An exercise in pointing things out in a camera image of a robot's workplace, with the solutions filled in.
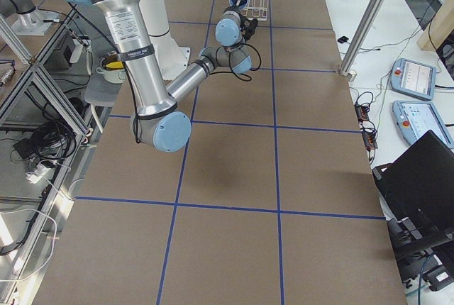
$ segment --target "robotic arm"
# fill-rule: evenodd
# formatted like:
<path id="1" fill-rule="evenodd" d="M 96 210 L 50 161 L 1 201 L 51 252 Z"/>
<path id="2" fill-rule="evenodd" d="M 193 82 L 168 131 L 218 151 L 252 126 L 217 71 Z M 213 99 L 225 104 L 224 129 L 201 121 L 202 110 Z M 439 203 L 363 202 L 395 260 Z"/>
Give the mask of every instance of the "robotic arm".
<path id="1" fill-rule="evenodd" d="M 202 50 L 199 59 L 166 88 L 139 9 L 140 0 L 66 1 L 93 4 L 104 12 L 117 46 L 118 59 L 125 62 L 131 77 L 136 104 L 136 112 L 131 117 L 131 130 L 137 140 L 154 145 L 158 150 L 174 152 L 186 145 L 191 123 L 186 115 L 176 111 L 177 104 L 217 67 L 230 67 L 238 74 L 247 72 L 252 66 L 248 49 L 242 45 L 241 29 L 236 30 L 236 41 Z"/>
<path id="2" fill-rule="evenodd" d="M 4 18 L 18 14 L 19 20 L 12 26 L 18 35 L 44 35 L 50 27 L 44 20 L 57 15 L 38 10 L 31 0 L 0 0 L 0 14 Z"/>

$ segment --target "metal pole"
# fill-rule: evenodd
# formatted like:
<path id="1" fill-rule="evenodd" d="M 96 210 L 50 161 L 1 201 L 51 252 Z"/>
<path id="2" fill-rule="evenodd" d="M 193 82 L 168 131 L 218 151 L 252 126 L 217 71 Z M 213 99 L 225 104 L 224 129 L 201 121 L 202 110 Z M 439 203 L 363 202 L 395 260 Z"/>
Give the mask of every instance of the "metal pole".
<path id="1" fill-rule="evenodd" d="M 32 55 L 27 48 L 21 43 L 17 35 L 11 30 L 5 18 L 0 14 L 0 37 L 5 40 L 5 43 L 13 50 L 13 52 L 19 57 L 21 62 L 29 64 Z"/>
<path id="2" fill-rule="evenodd" d="M 345 57 L 340 65 L 339 72 L 344 76 L 350 76 L 350 80 L 354 79 L 355 74 L 350 73 L 350 68 L 355 61 L 356 55 L 358 54 L 366 35 L 369 33 L 369 29 L 375 20 L 375 17 L 380 10 L 384 0 L 370 0 L 369 5 L 362 16 L 361 22 L 356 29 L 355 35 L 353 36 L 352 43 L 345 54 Z"/>

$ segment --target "silver arm segment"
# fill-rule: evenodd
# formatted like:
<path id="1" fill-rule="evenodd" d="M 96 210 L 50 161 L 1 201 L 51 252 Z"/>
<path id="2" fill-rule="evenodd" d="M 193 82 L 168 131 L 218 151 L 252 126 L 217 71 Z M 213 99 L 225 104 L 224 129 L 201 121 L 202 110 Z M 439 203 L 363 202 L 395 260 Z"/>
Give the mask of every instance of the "silver arm segment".
<path id="1" fill-rule="evenodd" d="M 162 80 L 153 45 L 150 43 L 140 0 L 67 0 L 93 4 L 103 12 L 118 48 L 120 61 L 126 64 L 136 100 L 131 130 L 140 142 L 158 150 L 173 152 L 184 147 L 191 133 L 189 118 L 175 111 L 178 101 L 196 89 L 217 67 L 230 67 L 236 73 L 250 69 L 245 46 L 206 48 L 167 88 Z"/>

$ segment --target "blue tape grid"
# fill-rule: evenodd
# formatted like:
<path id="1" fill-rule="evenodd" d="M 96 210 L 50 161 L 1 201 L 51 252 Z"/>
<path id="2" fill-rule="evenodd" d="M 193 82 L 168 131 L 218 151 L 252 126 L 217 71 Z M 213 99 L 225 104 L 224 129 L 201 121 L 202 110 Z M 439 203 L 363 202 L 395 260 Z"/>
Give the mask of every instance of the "blue tape grid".
<path id="1" fill-rule="evenodd" d="M 211 23 L 211 19 L 213 18 L 213 10 L 214 10 L 214 0 L 211 2 L 209 24 Z M 210 25 L 209 24 L 206 27 L 206 36 L 205 36 L 204 47 L 206 47 L 206 44 L 208 43 L 208 36 L 209 36 L 209 33 L 210 33 Z M 198 95 L 199 95 L 199 88 L 197 87 L 196 93 L 195 93 L 195 97 L 194 97 L 194 103 L 192 104 L 191 122 L 194 120 L 194 112 L 195 112 L 196 105 L 197 105 L 197 97 L 198 97 Z M 161 280 L 160 280 L 160 285 L 159 285 L 159 291 L 157 293 L 156 305 L 160 304 L 161 298 L 162 298 L 162 288 L 164 287 L 165 272 L 166 272 L 166 269 L 167 269 L 167 261 L 168 261 L 168 258 L 169 258 L 170 245 L 172 243 L 173 228 L 175 226 L 175 219 L 177 218 L 177 209 L 178 209 L 178 206 L 179 206 L 179 204 L 178 204 L 179 193 L 180 193 L 181 188 L 182 188 L 182 181 L 183 181 L 183 175 L 184 175 L 184 166 L 186 165 L 186 158 L 187 158 L 188 148 L 189 148 L 189 143 L 186 144 L 186 148 L 184 149 L 182 168 L 181 168 L 181 172 L 179 174 L 177 195 L 175 197 L 175 205 L 173 207 L 172 222 L 170 223 L 169 236 L 167 238 L 167 246 L 165 248 L 164 263 L 162 264 Z"/>
<path id="2" fill-rule="evenodd" d="M 209 29 L 210 26 L 215 25 L 211 22 L 213 16 L 213 9 L 214 9 L 214 1 L 211 4 L 211 11 L 210 11 L 210 19 L 208 23 L 191 23 L 191 22 L 178 22 L 178 21 L 170 21 L 170 23 L 191 23 L 191 24 L 202 24 L 207 25 L 206 31 L 206 38 L 205 38 L 205 47 L 208 42 L 209 36 Z M 270 0 L 270 13 L 272 8 L 272 0 Z M 221 124 L 221 125 L 230 125 L 230 126 L 253 126 L 253 127 L 266 127 L 266 128 L 274 128 L 275 132 L 275 170 L 276 170 L 276 198 L 277 198 L 277 209 L 257 209 L 257 208 L 246 208 L 246 207 L 228 207 L 228 206 L 213 206 L 213 205 L 203 205 L 203 204 L 186 204 L 186 203 L 179 203 L 179 194 L 182 187 L 182 179 L 184 176 L 184 168 L 187 159 L 187 151 L 189 144 L 184 149 L 184 156 L 182 160 L 182 167 L 179 175 L 179 182 L 177 193 L 175 196 L 175 202 L 165 202 L 165 201 L 147 201 L 147 200 L 135 200 L 135 199 L 110 199 L 110 198 L 99 198 L 99 197 L 90 197 L 90 196 L 78 196 L 77 199 L 80 200 L 90 200 L 90 201 L 110 201 L 110 202 L 123 202 L 123 203 L 133 203 L 133 204 L 154 204 L 160 206 L 172 206 L 172 220 L 170 224 L 169 234 L 167 237 L 167 245 L 165 251 L 165 258 L 162 266 L 161 272 L 161 279 L 160 279 L 160 287 L 159 292 L 156 299 L 156 304 L 159 305 L 162 298 L 162 290 L 165 282 L 165 273 L 167 269 L 167 262 L 170 254 L 170 247 L 172 243 L 172 234 L 173 229 L 175 226 L 175 220 L 177 217 L 177 209 L 178 207 L 189 207 L 189 208 L 198 208 L 198 209 L 220 209 L 220 210 L 230 210 L 230 211 L 249 211 L 249 212 L 260 212 L 260 213 L 271 213 L 277 214 L 277 232 L 278 232 L 278 241 L 279 241 L 279 276 L 280 276 L 280 292 L 281 292 L 281 305 L 285 304 L 284 298 L 284 270 L 283 270 L 283 254 L 282 254 L 282 222 L 281 222 L 281 214 L 291 214 L 291 215 L 299 215 L 299 216 L 322 216 L 322 217 L 334 217 L 334 218 L 360 218 L 360 219 L 370 219 L 370 220 L 385 220 L 382 216 L 361 216 L 361 215 L 352 215 L 352 214 L 336 214 L 336 213 L 316 213 L 316 212 L 306 212 L 306 211 L 285 211 L 281 209 L 280 206 L 280 190 L 279 190 L 279 148 L 277 142 L 277 129 L 278 128 L 290 128 L 296 130 L 306 130 L 306 131 L 333 131 L 333 132 L 343 132 L 343 133 L 360 133 L 360 131 L 345 131 L 339 129 L 321 129 L 321 128 L 299 128 L 299 127 L 291 127 L 291 126 L 278 126 L 277 125 L 277 113 L 276 113 L 276 100 L 275 100 L 275 71 L 277 70 L 284 70 L 284 69 L 275 69 L 274 68 L 274 59 L 273 59 L 273 42 L 272 42 L 272 22 L 270 20 L 269 26 L 261 26 L 261 27 L 268 27 L 270 29 L 270 40 L 271 40 L 271 68 L 262 69 L 262 70 L 271 70 L 272 73 L 272 100 L 273 100 L 273 125 L 260 125 L 260 124 L 244 124 L 244 123 L 221 123 L 221 122 L 209 122 L 209 121 L 195 121 L 194 120 L 194 112 L 196 108 L 197 96 L 199 90 L 196 90 L 196 95 L 194 97 L 194 104 L 191 114 L 191 122 L 192 123 L 204 123 L 204 124 Z M 275 27 L 275 28 L 294 28 L 294 29 L 313 29 L 313 30 L 321 30 L 321 31 L 331 31 L 330 28 L 304 28 L 304 27 Z M 290 71 L 302 71 L 302 72 L 335 72 L 331 70 L 290 70 Z M 130 116 L 124 115 L 111 115 L 111 117 L 116 118 L 129 118 Z"/>
<path id="3" fill-rule="evenodd" d="M 77 200 L 85 201 L 102 201 L 102 202 L 118 202 L 124 204 L 152 204 L 155 206 L 178 206 L 184 208 L 197 208 L 197 209 L 220 209 L 226 211 L 251 211 L 255 213 L 270 213 L 270 214 L 291 214 L 291 215 L 300 215 L 300 216 L 321 216 L 324 218 L 360 218 L 363 220 L 386 220 L 384 216 L 372 216 L 372 215 L 355 215 L 355 214 L 339 214 L 339 213 L 320 213 L 314 211 L 286 211 L 281 209 L 265 209 L 265 208 L 250 208 L 250 207 L 230 207 L 230 206 L 216 206 L 213 204 L 188 204 L 178 202 L 167 201 L 154 201 L 154 200 L 141 200 L 141 199 L 116 199 L 110 197 L 97 197 L 97 196 L 78 196 Z"/>
<path id="4" fill-rule="evenodd" d="M 272 16 L 272 0 L 269 1 L 270 15 Z M 272 81 L 272 114 L 275 130 L 275 167 L 276 167 L 276 201 L 277 201 L 277 238 L 279 241 L 279 280 L 281 289 L 281 305 L 285 305 L 284 290 L 284 262 L 282 257 L 282 222 L 281 222 L 281 196 L 279 188 L 279 146 L 277 143 L 277 111 L 275 89 L 275 61 L 272 42 L 272 20 L 270 18 L 270 46 L 271 46 L 271 81 Z"/>

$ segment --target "cable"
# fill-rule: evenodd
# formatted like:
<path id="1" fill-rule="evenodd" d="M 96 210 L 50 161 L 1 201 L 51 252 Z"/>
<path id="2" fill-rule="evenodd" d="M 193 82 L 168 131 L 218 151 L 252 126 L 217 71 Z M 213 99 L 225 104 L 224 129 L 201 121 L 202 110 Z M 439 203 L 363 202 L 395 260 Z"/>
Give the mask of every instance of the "cable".
<path id="1" fill-rule="evenodd" d="M 421 271 L 419 273 L 419 281 L 418 281 L 418 305 L 421 305 L 421 284 L 423 281 L 423 273 L 424 273 L 424 267 L 426 266 L 428 260 L 433 257 L 435 253 L 431 253 L 423 262 L 421 266 Z"/>
<path id="2" fill-rule="evenodd" d="M 1 140 L 14 140 L 15 142 L 20 142 L 20 140 L 16 140 L 15 138 L 2 138 Z"/>
<path id="3" fill-rule="evenodd" d="M 436 85 L 437 89 L 447 89 L 447 90 L 454 90 L 454 87 L 444 87 L 443 85 Z"/>
<path id="4" fill-rule="evenodd" d="M 133 88 L 133 80 L 129 75 L 129 69 L 125 62 L 123 62 L 123 67 L 125 68 L 126 78 L 128 79 L 129 88 L 131 89 L 131 94 L 133 95 L 133 108 L 134 108 L 134 119 L 133 119 L 133 134 L 135 142 L 137 144 L 141 143 L 139 139 L 139 115 L 137 112 L 137 100 L 135 99 L 135 93 Z"/>
<path id="5" fill-rule="evenodd" d="M 83 14 L 81 14 L 75 5 L 71 4 L 68 2 L 68 4 L 71 6 L 71 9 L 75 11 L 82 19 L 84 19 L 102 38 L 106 40 L 106 42 L 115 50 L 118 52 L 116 45 L 112 43 L 112 41 L 105 35 L 99 28 L 96 27 L 95 24 L 93 24 L 89 19 L 87 19 Z"/>
<path id="6" fill-rule="evenodd" d="M 92 116 L 94 119 L 94 122 L 98 125 L 98 129 L 100 133 L 104 132 L 104 127 L 101 124 L 101 120 L 98 117 L 98 114 L 96 113 L 96 107 L 93 104 L 90 104 L 90 109 L 92 110 Z"/>
<path id="7" fill-rule="evenodd" d="M 20 212 L 24 212 L 24 211 L 34 211 L 37 214 L 40 214 L 40 215 L 46 217 L 48 220 L 51 220 L 53 222 L 53 224 L 54 224 L 54 236 L 52 238 L 52 245 L 50 246 L 50 254 L 49 254 L 48 258 L 46 259 L 46 261 L 38 269 L 36 269 L 32 273 L 30 273 L 27 277 L 20 278 L 20 279 L 0 279 L 0 282 L 23 282 L 23 281 L 27 280 L 28 278 L 32 277 L 33 275 L 37 274 L 39 271 L 41 271 L 44 268 L 44 266 L 46 266 L 49 263 L 50 258 L 53 256 L 54 248 L 55 248 L 55 240 L 57 238 L 57 221 L 55 221 L 54 218 L 51 218 L 49 215 L 43 213 L 42 211 L 39 211 L 37 209 L 29 209 L 29 208 L 21 209 L 21 210 L 18 210 L 18 211 L 0 212 L 0 214 L 15 214 L 15 213 L 20 213 Z"/>

